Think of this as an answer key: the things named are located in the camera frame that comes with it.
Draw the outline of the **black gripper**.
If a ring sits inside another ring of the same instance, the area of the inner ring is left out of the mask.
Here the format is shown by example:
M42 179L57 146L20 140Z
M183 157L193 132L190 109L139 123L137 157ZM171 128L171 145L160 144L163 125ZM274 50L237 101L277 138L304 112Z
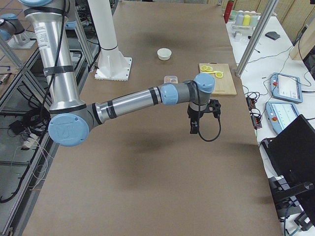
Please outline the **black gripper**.
M188 117L190 119L190 134L197 134L199 129L199 124L197 122L198 118L201 118L203 116L203 113L207 110L208 105L204 104L200 107L200 113L199 106L196 104L189 104L187 113Z

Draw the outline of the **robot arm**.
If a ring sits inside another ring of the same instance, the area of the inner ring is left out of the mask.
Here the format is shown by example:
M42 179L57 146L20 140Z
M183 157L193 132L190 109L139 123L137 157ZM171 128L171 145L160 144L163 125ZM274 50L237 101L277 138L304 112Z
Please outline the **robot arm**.
M210 96L215 87L213 76L198 74L179 84L166 83L103 103L87 105L79 96L74 68L65 34L66 22L75 17L72 0L24 0L24 15L35 30L37 43L52 98L48 133L66 147L84 142L89 132L109 119L159 103L188 103L190 132L199 134L199 121L205 113L219 118L220 104Z

